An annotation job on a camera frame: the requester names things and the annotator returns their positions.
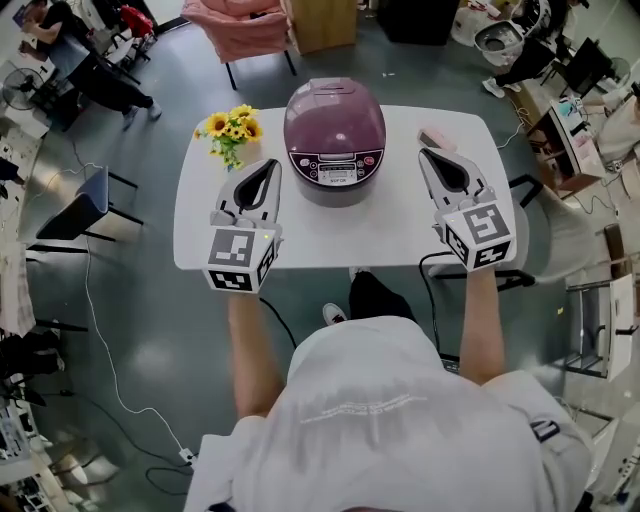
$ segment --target wire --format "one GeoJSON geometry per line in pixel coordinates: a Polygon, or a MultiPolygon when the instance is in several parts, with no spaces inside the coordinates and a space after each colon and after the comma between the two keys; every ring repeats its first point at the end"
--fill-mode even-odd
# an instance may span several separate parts
{"type": "Polygon", "coordinates": [[[151,412],[155,413],[156,416],[158,416],[158,418],[160,418],[162,423],[165,424],[165,426],[167,427],[167,430],[169,431],[169,434],[171,434],[171,437],[173,438],[173,440],[176,442],[176,444],[180,448],[180,451],[182,451],[182,450],[184,450],[184,447],[182,446],[182,443],[180,443],[180,441],[176,437],[175,433],[173,432],[173,429],[171,428],[171,425],[169,425],[169,422],[167,422],[167,420],[164,419],[164,416],[162,416],[162,414],[160,414],[157,409],[155,409],[154,407],[144,407],[143,409],[139,409],[139,410],[136,411],[134,409],[130,409],[129,407],[127,407],[124,404],[124,402],[122,401],[122,397],[120,396],[120,388],[118,386],[118,374],[116,372],[116,367],[113,364],[113,358],[111,357],[111,350],[109,349],[109,345],[105,341],[104,337],[102,336],[102,333],[100,332],[100,328],[98,327],[98,320],[96,319],[96,310],[95,310],[95,307],[93,305],[93,301],[91,300],[91,294],[89,293],[89,271],[91,270],[91,248],[89,247],[89,237],[85,236],[85,242],[87,244],[87,256],[89,258],[88,258],[88,261],[87,261],[87,273],[86,273],[85,279],[84,279],[84,288],[85,288],[85,291],[87,292],[87,299],[89,300],[89,306],[91,308],[91,316],[93,317],[93,325],[95,326],[96,333],[98,334],[98,337],[100,338],[100,341],[102,341],[102,344],[104,345],[104,348],[107,351],[107,356],[109,357],[109,364],[111,365],[111,372],[113,373],[113,382],[115,384],[116,397],[118,398],[118,402],[120,402],[120,405],[122,406],[122,408],[125,411],[130,412],[131,414],[142,414],[143,412],[147,412],[147,411],[151,411],[151,412]]]}
{"type": "Polygon", "coordinates": [[[296,340],[293,338],[293,334],[291,334],[291,329],[289,329],[289,326],[287,326],[287,324],[282,319],[282,317],[280,316],[280,313],[278,313],[276,308],[274,308],[269,302],[267,302],[262,297],[260,297],[260,302],[265,304],[271,311],[273,311],[273,314],[276,315],[276,318],[282,324],[282,327],[284,327],[284,330],[287,331],[287,334],[289,335],[289,339],[291,340],[291,344],[293,345],[293,349],[295,350],[296,348],[298,348],[298,345],[296,345],[296,340]]]}
{"type": "Polygon", "coordinates": [[[520,124],[518,125],[518,127],[516,128],[516,131],[514,132],[514,134],[509,137],[507,139],[507,142],[505,142],[504,144],[502,144],[501,146],[496,146],[498,149],[503,149],[506,148],[509,145],[509,142],[511,142],[513,140],[513,138],[518,135],[518,133],[520,133],[520,128],[522,128],[525,124],[528,124],[529,126],[531,126],[531,123],[529,122],[529,111],[524,108],[524,107],[518,107],[511,98],[509,98],[509,101],[511,102],[511,104],[513,105],[513,108],[516,109],[516,115],[518,116],[518,119],[520,120],[520,124]]]}
{"type": "Polygon", "coordinates": [[[124,429],[124,427],[120,424],[120,422],[115,418],[115,416],[113,416],[107,409],[105,409],[102,405],[100,405],[98,402],[96,402],[93,398],[91,398],[91,397],[89,397],[89,396],[87,396],[87,395],[85,395],[83,393],[78,393],[76,391],[70,391],[68,389],[63,389],[62,391],[60,391],[60,393],[40,393],[40,395],[42,395],[42,396],[60,396],[60,397],[63,397],[63,398],[71,398],[71,397],[80,398],[80,399],[84,400],[85,402],[90,403],[91,405],[93,405],[94,407],[99,409],[100,411],[102,411],[102,413],[107,418],[109,418],[118,427],[118,429],[120,430],[120,432],[122,432],[122,435],[125,437],[125,439],[127,441],[129,441],[129,444],[131,444],[131,446],[133,446],[133,448],[135,448],[139,452],[144,453],[146,455],[149,455],[150,457],[155,457],[156,459],[164,461],[167,464],[169,464],[169,465],[171,465],[171,466],[173,466],[175,468],[183,468],[183,467],[187,467],[187,466],[190,465],[188,463],[186,463],[186,464],[176,464],[170,458],[165,457],[164,455],[159,455],[157,453],[150,452],[149,450],[145,450],[144,448],[139,446],[133,440],[133,438],[129,435],[129,433],[124,429]]]}
{"type": "Polygon", "coordinates": [[[70,140],[71,140],[71,146],[73,147],[73,154],[76,155],[76,160],[80,165],[84,165],[82,163],[82,160],[80,159],[80,155],[78,155],[78,148],[76,147],[76,141],[73,139],[70,139],[70,140]]]}
{"type": "Polygon", "coordinates": [[[584,210],[584,212],[585,212],[587,215],[591,215],[591,214],[593,213],[593,208],[595,207],[595,200],[596,200],[596,199],[597,199],[597,200],[600,202],[600,204],[601,204],[602,206],[604,206],[607,210],[615,211],[615,209],[614,209],[613,207],[611,207],[611,206],[607,205],[607,204],[606,204],[602,199],[600,199],[598,196],[592,196],[592,197],[591,197],[591,211],[588,211],[588,210],[584,207],[584,205],[582,204],[582,202],[580,201],[580,199],[578,199],[578,198],[577,198],[577,197],[575,197],[575,196],[574,196],[574,199],[575,199],[576,201],[578,201],[578,204],[580,205],[580,207],[584,210]]]}
{"type": "Polygon", "coordinates": [[[429,292],[429,300],[431,301],[431,322],[433,323],[433,337],[435,338],[436,350],[438,351],[438,353],[440,353],[440,334],[438,333],[438,322],[436,320],[436,301],[433,299],[433,292],[431,291],[431,286],[429,286],[429,282],[424,275],[422,264],[429,258],[435,258],[436,256],[447,256],[449,254],[453,253],[451,251],[442,251],[427,254],[426,256],[423,256],[420,260],[420,263],[418,263],[418,270],[420,270],[420,275],[422,276],[424,285],[427,287],[427,292],[429,292]]]}
{"type": "Polygon", "coordinates": [[[155,487],[158,491],[160,491],[163,494],[168,494],[169,496],[186,496],[188,493],[186,492],[175,492],[175,491],[167,491],[166,489],[163,489],[162,487],[160,487],[157,483],[155,483],[153,480],[151,480],[151,472],[152,471],[165,471],[165,472],[171,472],[171,473],[178,473],[179,475],[182,476],[188,476],[190,477],[191,475],[188,473],[183,473],[182,471],[180,471],[179,469],[173,469],[173,468],[160,468],[160,467],[154,467],[154,468],[148,468],[145,472],[144,472],[144,477],[147,480],[147,482],[149,482],[153,487],[155,487]]]}

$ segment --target purple rice cooker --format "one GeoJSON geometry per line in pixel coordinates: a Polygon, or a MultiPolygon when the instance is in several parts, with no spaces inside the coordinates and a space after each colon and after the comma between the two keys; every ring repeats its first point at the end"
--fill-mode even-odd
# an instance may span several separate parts
{"type": "Polygon", "coordinates": [[[380,105],[350,78],[317,78],[289,100],[284,141],[302,194],[321,206],[356,204],[371,191],[386,142],[380,105]]]}

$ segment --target black cable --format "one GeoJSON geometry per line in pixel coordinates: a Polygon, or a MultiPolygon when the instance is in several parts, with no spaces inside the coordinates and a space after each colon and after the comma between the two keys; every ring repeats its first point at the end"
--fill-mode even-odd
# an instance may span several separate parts
{"type": "Polygon", "coordinates": [[[161,467],[149,468],[144,472],[144,477],[147,480],[147,482],[149,482],[153,487],[155,487],[161,493],[168,494],[169,496],[186,496],[187,495],[186,492],[167,491],[166,489],[163,489],[162,487],[160,487],[153,480],[151,480],[151,472],[152,471],[166,471],[166,472],[171,472],[171,473],[178,473],[179,475],[182,475],[182,476],[191,476],[190,474],[183,473],[179,469],[161,468],[161,467]]]}
{"type": "Polygon", "coordinates": [[[92,398],[89,398],[86,395],[83,395],[82,393],[78,393],[76,391],[70,391],[68,389],[63,389],[63,390],[60,391],[60,393],[40,393],[40,395],[42,395],[42,396],[61,396],[61,397],[65,397],[65,398],[69,398],[69,397],[74,397],[75,396],[76,398],[81,398],[82,400],[92,404],[94,407],[97,407],[98,409],[100,409],[104,413],[104,415],[107,416],[107,418],[109,418],[120,429],[120,432],[122,432],[122,434],[124,435],[126,440],[129,441],[129,443],[131,444],[131,446],[133,446],[139,452],[142,452],[142,453],[144,453],[146,455],[149,455],[150,457],[155,457],[156,459],[160,459],[160,460],[166,462],[167,464],[173,466],[174,468],[183,468],[183,467],[186,467],[186,466],[190,466],[189,463],[176,464],[170,458],[165,457],[164,455],[158,455],[157,453],[150,452],[149,450],[145,450],[144,448],[138,446],[138,444],[136,444],[136,442],[131,438],[129,433],[124,429],[124,427],[120,424],[120,422],[109,411],[107,411],[104,407],[102,407],[98,402],[96,402],[92,398]]]}
{"type": "Polygon", "coordinates": [[[576,201],[578,201],[578,204],[580,205],[580,207],[584,210],[584,213],[586,213],[587,215],[591,215],[593,213],[593,209],[595,207],[595,200],[597,199],[598,201],[600,201],[600,204],[602,206],[604,206],[607,210],[611,210],[611,211],[615,211],[611,206],[607,205],[602,199],[600,199],[598,196],[592,196],[591,197],[591,211],[588,211],[584,205],[582,204],[582,202],[580,201],[580,199],[578,199],[577,197],[574,196],[574,199],[576,201]]]}
{"type": "Polygon", "coordinates": [[[424,285],[427,287],[427,291],[429,292],[429,300],[431,300],[431,321],[433,322],[433,336],[435,338],[436,350],[438,351],[438,354],[440,353],[440,334],[438,333],[438,322],[436,321],[436,301],[433,299],[433,292],[431,291],[431,286],[429,286],[429,282],[424,275],[422,264],[429,258],[435,258],[437,256],[447,256],[449,254],[453,253],[451,251],[442,251],[427,254],[426,256],[423,256],[420,260],[420,263],[418,263],[418,270],[420,270],[420,275],[422,276],[424,285]]]}
{"type": "Polygon", "coordinates": [[[78,148],[76,147],[76,141],[74,141],[73,139],[70,139],[70,140],[71,140],[71,146],[73,146],[73,154],[76,155],[76,160],[78,161],[80,166],[83,167],[84,163],[82,162],[82,160],[80,160],[80,155],[78,155],[78,148]]]}
{"type": "Polygon", "coordinates": [[[282,327],[284,327],[284,330],[287,331],[287,334],[289,335],[289,338],[291,339],[291,344],[293,345],[293,349],[295,350],[296,348],[298,348],[298,345],[296,345],[296,340],[293,338],[293,334],[291,334],[291,329],[289,329],[289,326],[282,319],[282,317],[280,316],[280,313],[278,313],[276,308],[274,308],[269,302],[267,302],[262,297],[260,297],[260,302],[265,304],[271,311],[273,311],[273,314],[276,315],[276,318],[282,324],[282,327]]]}

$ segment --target concrete floor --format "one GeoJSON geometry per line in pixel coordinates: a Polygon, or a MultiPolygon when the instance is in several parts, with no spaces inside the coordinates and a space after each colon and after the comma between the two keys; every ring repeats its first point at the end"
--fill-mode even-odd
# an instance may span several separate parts
{"type": "MultiPolygon", "coordinates": [[[[91,240],[95,253],[91,295],[100,330],[111,347],[124,401],[132,408],[158,408],[182,444],[195,452],[203,434],[229,433],[235,421],[224,296],[211,292],[198,273],[180,271],[173,263],[176,188],[197,122],[213,111],[241,103],[261,109],[281,107],[309,78],[342,75],[364,83],[383,104],[477,114],[497,144],[513,133],[518,119],[507,100],[498,100],[482,89],[480,81],[491,71],[476,51],[453,42],[444,48],[391,44],[372,20],[361,20],[355,46],[304,59],[292,55],[297,77],[289,73],[283,55],[233,64],[237,92],[231,89],[224,66],[198,27],[186,26],[161,36],[150,56],[151,62],[140,64],[136,75],[142,80],[142,89],[163,106],[160,120],[148,124],[146,113],[141,111],[131,130],[122,133],[118,114],[92,106],[68,133],[47,136],[28,193],[42,190],[56,169],[78,168],[70,139],[77,143],[84,162],[109,165],[140,185],[135,193],[113,185],[116,205],[143,219],[145,225],[133,243],[91,240]]],[[[509,178],[537,175],[534,156],[523,135],[514,138],[501,155],[509,178]]],[[[60,177],[34,202],[23,216],[23,233],[34,232],[55,212],[81,176],[60,177]]],[[[527,210],[531,223],[528,268],[540,269],[547,258],[548,227],[535,202],[527,210]]],[[[78,239],[73,243],[83,246],[85,242],[78,239]]],[[[39,378],[37,389],[73,387],[83,391],[115,415],[140,445],[178,460],[176,445],[155,415],[134,416],[116,401],[108,359],[93,328],[84,292],[86,256],[41,255],[39,259],[42,263],[29,270],[37,316],[85,324],[91,332],[64,336],[67,372],[39,378]]],[[[431,335],[428,296],[417,266],[377,269],[375,273],[405,295],[431,335]]],[[[346,308],[348,288],[346,269],[273,271],[263,296],[278,308],[301,342],[323,326],[321,307],[325,302],[346,308]]],[[[464,283],[437,282],[434,293],[443,351],[457,354],[464,283]]],[[[569,308],[559,314],[563,306],[567,306],[563,283],[501,295],[510,368],[533,369],[565,354],[569,308]]],[[[265,314],[284,371],[292,348],[271,313],[265,314]]],[[[558,389],[558,376],[552,372],[547,384],[558,389]]],[[[101,502],[101,508],[138,512],[181,508],[183,497],[160,494],[144,481],[144,469],[157,466],[157,461],[133,450],[102,413],[75,399],[52,397],[49,402],[50,407],[38,412],[43,433],[54,439],[64,433],[89,437],[122,468],[109,484],[83,491],[101,502]]],[[[186,477],[156,476],[167,488],[187,489],[186,477]]]]}

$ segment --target electric fan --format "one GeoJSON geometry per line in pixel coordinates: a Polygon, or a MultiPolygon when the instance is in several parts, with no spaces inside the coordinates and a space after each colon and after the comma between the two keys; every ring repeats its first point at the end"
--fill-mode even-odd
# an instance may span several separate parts
{"type": "Polygon", "coordinates": [[[35,106],[31,96],[43,84],[42,77],[33,69],[18,68],[2,84],[2,97],[11,108],[31,110],[35,106]]]}

